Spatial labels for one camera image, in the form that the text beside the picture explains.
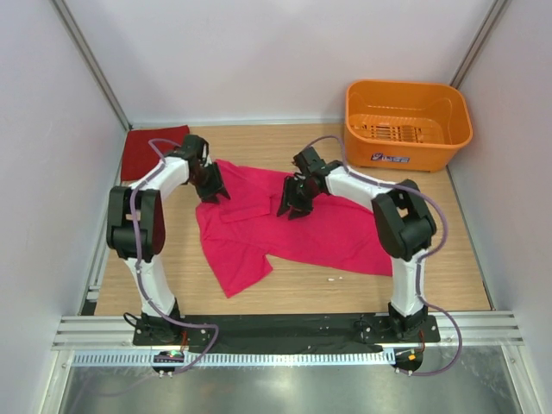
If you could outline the pink t shirt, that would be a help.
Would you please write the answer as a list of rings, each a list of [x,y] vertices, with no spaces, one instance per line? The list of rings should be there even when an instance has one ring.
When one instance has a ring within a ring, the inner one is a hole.
[[[287,173],[219,160],[229,198],[200,204],[196,218],[204,256],[226,297],[264,279],[269,256],[321,267],[389,277],[373,213],[345,198],[321,195],[306,217],[277,211]]]

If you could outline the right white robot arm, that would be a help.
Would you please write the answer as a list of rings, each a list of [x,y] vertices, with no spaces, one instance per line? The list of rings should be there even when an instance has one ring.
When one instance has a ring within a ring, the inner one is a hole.
[[[314,199],[325,194],[366,207],[373,213],[379,243],[392,259],[393,293],[388,303],[388,329],[407,342],[428,318],[423,299],[425,255],[436,233],[436,223],[417,184],[382,181],[343,164],[322,159],[307,147],[293,157],[298,169],[284,180],[278,216],[308,216]]]

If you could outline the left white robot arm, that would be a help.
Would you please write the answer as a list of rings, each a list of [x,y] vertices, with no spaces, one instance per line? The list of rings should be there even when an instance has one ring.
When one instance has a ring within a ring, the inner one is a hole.
[[[181,185],[191,185],[203,204],[217,204],[230,195],[209,143],[186,135],[181,144],[152,139],[159,161],[131,185],[112,187],[108,200],[106,242],[124,261],[141,296],[141,315],[131,325],[137,345],[176,343],[191,327],[180,317],[160,253],[165,246],[163,201]]]

